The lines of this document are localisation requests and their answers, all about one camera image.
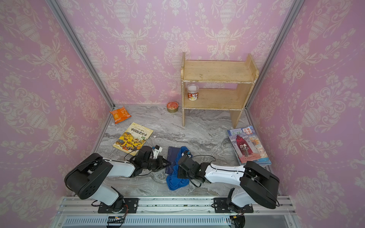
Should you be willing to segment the dark blue book yellow label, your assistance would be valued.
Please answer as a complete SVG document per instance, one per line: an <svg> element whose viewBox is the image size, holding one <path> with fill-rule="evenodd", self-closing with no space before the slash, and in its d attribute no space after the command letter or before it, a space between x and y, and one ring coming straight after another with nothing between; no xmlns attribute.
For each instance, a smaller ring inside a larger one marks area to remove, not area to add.
<svg viewBox="0 0 365 228"><path fill-rule="evenodd" d="M170 175L173 173L174 166L176 165L175 160L179 154L179 151L180 151L180 148L169 146L168 153L167 153L167 160L171 163L171 165L165 168L166 174Z"/></svg>

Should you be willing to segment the yellow history picture book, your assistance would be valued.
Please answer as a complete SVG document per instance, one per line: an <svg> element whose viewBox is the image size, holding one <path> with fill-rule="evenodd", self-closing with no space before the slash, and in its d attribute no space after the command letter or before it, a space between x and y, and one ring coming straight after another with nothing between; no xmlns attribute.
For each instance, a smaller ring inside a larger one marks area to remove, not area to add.
<svg viewBox="0 0 365 228"><path fill-rule="evenodd" d="M140 124L132 123L113 144L113 147L134 156L143 147L154 131Z"/></svg>

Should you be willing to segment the Hamlet purple red book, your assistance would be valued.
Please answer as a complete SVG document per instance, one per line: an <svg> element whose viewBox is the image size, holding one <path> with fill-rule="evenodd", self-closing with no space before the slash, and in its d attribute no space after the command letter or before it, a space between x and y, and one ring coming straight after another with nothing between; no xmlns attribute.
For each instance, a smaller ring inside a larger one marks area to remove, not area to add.
<svg viewBox="0 0 365 228"><path fill-rule="evenodd" d="M248 137L234 135L231 142L241 163L261 159L259 151Z"/></svg>

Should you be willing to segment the colourful sunflower magazine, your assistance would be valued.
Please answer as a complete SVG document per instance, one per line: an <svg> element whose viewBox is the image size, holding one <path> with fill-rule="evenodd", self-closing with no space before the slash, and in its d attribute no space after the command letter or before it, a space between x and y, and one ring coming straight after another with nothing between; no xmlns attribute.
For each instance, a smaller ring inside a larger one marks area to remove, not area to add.
<svg viewBox="0 0 365 228"><path fill-rule="evenodd" d="M259 164L262 167L269 166L269 165L272 164L272 162L269 159L269 157L268 157L261 141L259 140L253 126L248 126L248 127L245 127L245 128L232 129L232 130L228 130L227 132L228 132L228 136L229 136L230 141L232 140L234 135L240 135L242 137L246 136L252 141L252 143L254 144L254 146L257 148L257 150L259 151L259 153L261 155L261 159L255 160L253 162Z"/></svg>

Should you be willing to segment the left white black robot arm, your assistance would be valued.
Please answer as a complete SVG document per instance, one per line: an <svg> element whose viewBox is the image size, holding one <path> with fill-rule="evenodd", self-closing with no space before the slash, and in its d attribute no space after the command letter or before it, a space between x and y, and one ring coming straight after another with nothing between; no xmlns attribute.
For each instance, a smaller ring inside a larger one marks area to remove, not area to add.
<svg viewBox="0 0 365 228"><path fill-rule="evenodd" d="M114 187L105 185L104 181L108 177L134 178L144 170L158 172L169 167L170 161L161 155L154 155L156 149L143 146L126 161L107 159L93 153L65 176L65 186L81 200L94 199L109 212L128 213L123 195Z"/></svg>

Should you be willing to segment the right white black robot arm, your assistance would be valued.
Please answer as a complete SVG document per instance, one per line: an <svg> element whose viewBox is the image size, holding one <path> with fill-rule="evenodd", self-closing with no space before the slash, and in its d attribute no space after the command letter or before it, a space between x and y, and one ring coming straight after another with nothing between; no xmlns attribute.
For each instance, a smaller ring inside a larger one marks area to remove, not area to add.
<svg viewBox="0 0 365 228"><path fill-rule="evenodd" d="M241 166L219 166L209 162L198 163L188 155L178 161L178 178L198 181L199 184L224 183L232 188L225 201L213 206L222 213L252 213L252 204L267 209L280 206L278 202L279 178L253 161Z"/></svg>

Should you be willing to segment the orange snack bag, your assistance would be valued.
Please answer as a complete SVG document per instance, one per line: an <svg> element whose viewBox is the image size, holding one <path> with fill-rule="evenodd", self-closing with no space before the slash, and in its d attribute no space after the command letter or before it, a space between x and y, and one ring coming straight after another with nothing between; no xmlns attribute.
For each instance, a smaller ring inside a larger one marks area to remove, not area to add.
<svg viewBox="0 0 365 228"><path fill-rule="evenodd" d="M113 116L115 124L123 122L126 119L132 117L124 106L122 108L117 109L117 110L111 111L110 114Z"/></svg>

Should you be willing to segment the white red cup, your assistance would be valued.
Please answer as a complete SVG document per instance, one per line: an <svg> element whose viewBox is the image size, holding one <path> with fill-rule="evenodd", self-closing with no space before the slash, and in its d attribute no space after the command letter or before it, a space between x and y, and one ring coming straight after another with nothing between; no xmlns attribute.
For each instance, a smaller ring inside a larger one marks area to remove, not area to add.
<svg viewBox="0 0 365 228"><path fill-rule="evenodd" d="M196 84L189 84L187 86L187 95L190 101L196 101L199 96L199 86Z"/></svg>

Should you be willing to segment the wooden two-tier shelf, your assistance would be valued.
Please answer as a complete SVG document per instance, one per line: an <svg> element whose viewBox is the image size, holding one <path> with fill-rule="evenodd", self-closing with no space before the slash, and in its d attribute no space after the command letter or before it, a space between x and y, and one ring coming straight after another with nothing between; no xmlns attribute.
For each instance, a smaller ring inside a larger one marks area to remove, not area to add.
<svg viewBox="0 0 365 228"><path fill-rule="evenodd" d="M232 126L239 123L245 106L259 78L259 68L248 54L245 61L187 60L182 55L181 92L182 124L186 110L226 110L230 112ZM188 98L188 85L206 83L199 88L198 98Z"/></svg>

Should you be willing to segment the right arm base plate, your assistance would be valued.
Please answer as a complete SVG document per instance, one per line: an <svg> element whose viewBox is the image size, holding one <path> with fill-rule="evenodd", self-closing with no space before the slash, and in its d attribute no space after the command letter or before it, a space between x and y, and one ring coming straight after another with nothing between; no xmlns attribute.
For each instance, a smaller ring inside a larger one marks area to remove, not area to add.
<svg viewBox="0 0 365 228"><path fill-rule="evenodd" d="M215 213L237 213L237 214L245 214L245 213L253 213L253 207L251 204L245 205L244 207L238 207L232 203L231 198L214 198L213 204L211 205L214 208Z"/></svg>

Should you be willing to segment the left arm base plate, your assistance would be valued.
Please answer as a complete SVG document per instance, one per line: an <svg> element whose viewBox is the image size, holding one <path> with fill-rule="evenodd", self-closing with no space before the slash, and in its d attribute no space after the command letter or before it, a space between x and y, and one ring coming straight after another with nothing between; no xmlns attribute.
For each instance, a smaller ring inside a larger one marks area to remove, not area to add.
<svg viewBox="0 0 365 228"><path fill-rule="evenodd" d="M136 214L138 209L139 198L124 198L121 202L116 202L112 206L100 203L98 208L99 214L121 213L121 214Z"/></svg>

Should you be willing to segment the aluminium front rail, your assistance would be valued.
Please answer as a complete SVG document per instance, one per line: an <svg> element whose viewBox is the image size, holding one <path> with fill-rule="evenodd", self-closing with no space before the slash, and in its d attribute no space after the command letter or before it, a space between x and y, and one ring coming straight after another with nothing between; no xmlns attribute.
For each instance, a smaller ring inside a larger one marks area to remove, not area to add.
<svg viewBox="0 0 365 228"><path fill-rule="evenodd" d="M252 204L253 213L215 213L217 196L131 196L139 198L136 214L99 214L99 202L65 197L52 222L53 228L299 228L288 196L280 206L267 209Z"/></svg>

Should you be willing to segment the left aluminium corner post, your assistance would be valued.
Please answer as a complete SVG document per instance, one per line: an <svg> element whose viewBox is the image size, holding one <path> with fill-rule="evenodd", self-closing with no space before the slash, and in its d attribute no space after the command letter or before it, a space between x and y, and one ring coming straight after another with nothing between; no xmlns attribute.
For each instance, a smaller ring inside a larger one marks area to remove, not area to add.
<svg viewBox="0 0 365 228"><path fill-rule="evenodd" d="M55 18L57 19L58 23L62 27L64 33L66 34L67 38L69 39L71 45L73 46L74 50L78 54L79 58L83 62L86 70L90 74L91 78L93 79L95 85L101 92L103 98L105 99L106 103L112 110L115 107L115 104L107 91L103 81L100 79L96 68L93 66L90 57L86 53L86 50L82 46L75 30L73 29L72 25L68 21L65 13L63 12L59 3L55 0L46 0L46 3L50 7L51 11L53 12Z"/></svg>

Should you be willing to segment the aluminium corner post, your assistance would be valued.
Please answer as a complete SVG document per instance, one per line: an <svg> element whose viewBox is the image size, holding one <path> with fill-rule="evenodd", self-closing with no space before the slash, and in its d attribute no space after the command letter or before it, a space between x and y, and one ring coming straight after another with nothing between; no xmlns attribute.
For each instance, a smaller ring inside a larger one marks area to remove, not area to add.
<svg viewBox="0 0 365 228"><path fill-rule="evenodd" d="M261 84L263 83L271 65L273 64L278 52L280 51L280 48L287 36L287 34L289 33L289 30L291 29L294 20L296 19L303 3L305 1L304 0L295 0L292 3L292 6L288 12L288 15L286 16L283 25L281 26L281 28L279 29L278 35L273 43L273 46L269 52L269 55L267 57L267 59L264 62L264 65L259 73L259 78L256 81L256 84L252 90L252 93L248 99L248 102L246 103L245 106L245 110L249 110L250 107L252 106L252 103L256 97L256 94L259 91L259 88L261 86Z"/></svg>
<svg viewBox="0 0 365 228"><path fill-rule="evenodd" d="M63 12L59 3L55 0L46 0L46 3L50 7L51 11L53 12L55 18L57 19L58 23L62 27L64 33L66 34L67 38L69 39L71 45L73 46L74 50L78 54L79 58L83 62L86 70L90 74L91 78L93 79L95 85L101 92L103 98L105 99L106 103L112 110L115 107L115 104L107 91L103 81L100 79L96 68L93 66L90 57L86 53L86 50L82 46L75 30L73 29L72 25L68 21L65 13Z"/></svg>

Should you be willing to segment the right aluminium corner post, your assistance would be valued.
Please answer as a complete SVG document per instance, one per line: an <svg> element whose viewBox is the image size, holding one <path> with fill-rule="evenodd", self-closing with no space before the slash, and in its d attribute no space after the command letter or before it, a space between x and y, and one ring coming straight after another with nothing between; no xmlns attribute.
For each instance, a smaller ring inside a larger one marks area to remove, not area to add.
<svg viewBox="0 0 365 228"><path fill-rule="evenodd" d="M264 65L259 73L259 78L256 81L256 84L252 90L252 93L248 99L248 102L246 103L245 106L245 110L249 110L250 107L252 106L252 103L256 97L256 94L259 91L259 88L261 86L261 84L263 83L271 65L273 64L278 52L280 51L280 48L287 36L287 34L289 33L289 30L291 29L294 20L296 19L303 3L305 1L304 0L295 0L292 3L292 6L288 12L288 15L286 16L283 25L281 26L281 28L279 29L278 35L273 43L273 46L269 52L269 55L267 57L267 59L264 62Z"/></svg>

